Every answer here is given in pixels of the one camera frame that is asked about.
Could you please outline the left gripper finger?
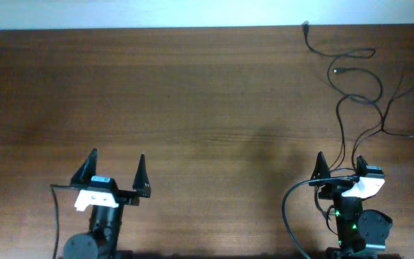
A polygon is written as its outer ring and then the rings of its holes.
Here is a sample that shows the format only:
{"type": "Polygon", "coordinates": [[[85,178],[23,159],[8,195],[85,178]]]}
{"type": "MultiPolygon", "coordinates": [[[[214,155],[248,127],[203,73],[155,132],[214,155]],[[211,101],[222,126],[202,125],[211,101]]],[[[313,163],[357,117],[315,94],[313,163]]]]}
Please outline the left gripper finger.
{"type": "Polygon", "coordinates": [[[137,192],[137,195],[144,198],[151,197],[151,186],[146,170],[145,156],[144,153],[140,155],[137,172],[134,177],[134,183],[132,188],[137,192]]]}
{"type": "Polygon", "coordinates": [[[92,149],[86,161],[75,172],[70,180],[71,186],[88,186],[92,177],[96,174],[96,164],[98,160],[98,150],[92,149]]]}

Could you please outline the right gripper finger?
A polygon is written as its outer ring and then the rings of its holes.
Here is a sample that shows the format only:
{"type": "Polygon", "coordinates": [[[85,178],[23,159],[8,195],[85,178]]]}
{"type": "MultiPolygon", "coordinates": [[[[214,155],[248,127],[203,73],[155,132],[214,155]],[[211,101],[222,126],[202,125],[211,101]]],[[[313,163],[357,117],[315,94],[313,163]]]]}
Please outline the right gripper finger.
{"type": "Polygon", "coordinates": [[[358,176],[366,176],[368,174],[367,166],[366,160],[359,155],[356,159],[356,174],[358,176]]]}
{"type": "Polygon", "coordinates": [[[328,163],[326,162],[325,156],[322,151],[317,154],[316,164],[313,169],[312,176],[310,177],[311,182],[309,186],[322,186],[331,177],[328,163]]]}

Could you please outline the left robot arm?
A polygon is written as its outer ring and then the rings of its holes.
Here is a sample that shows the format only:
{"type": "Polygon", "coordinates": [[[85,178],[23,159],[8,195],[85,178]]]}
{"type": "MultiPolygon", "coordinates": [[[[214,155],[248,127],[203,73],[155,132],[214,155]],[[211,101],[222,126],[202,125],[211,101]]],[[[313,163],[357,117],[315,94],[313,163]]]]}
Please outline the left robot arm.
{"type": "Polygon", "coordinates": [[[74,207],[84,212],[91,207],[88,231],[73,235],[63,248],[67,259],[115,258],[125,206],[137,206],[141,198],[151,197],[145,156],[141,154],[130,190],[120,189],[113,178],[96,174],[98,151],[92,149],[70,180],[78,190],[74,207]]]}

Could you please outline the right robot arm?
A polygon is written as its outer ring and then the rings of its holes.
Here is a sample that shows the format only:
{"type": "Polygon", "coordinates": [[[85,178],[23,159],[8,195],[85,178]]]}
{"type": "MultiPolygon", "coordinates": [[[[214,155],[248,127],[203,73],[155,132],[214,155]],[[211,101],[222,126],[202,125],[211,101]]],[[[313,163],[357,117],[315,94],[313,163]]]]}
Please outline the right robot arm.
{"type": "Polygon", "coordinates": [[[352,179],[336,178],[331,175],[323,153],[319,152],[310,179],[311,186],[320,188],[316,197],[333,202],[325,217],[334,216],[339,246],[327,248],[326,258],[376,258],[385,250],[392,218],[363,208],[363,201],[375,196],[385,184],[380,167],[368,165],[359,156],[352,179]]]}

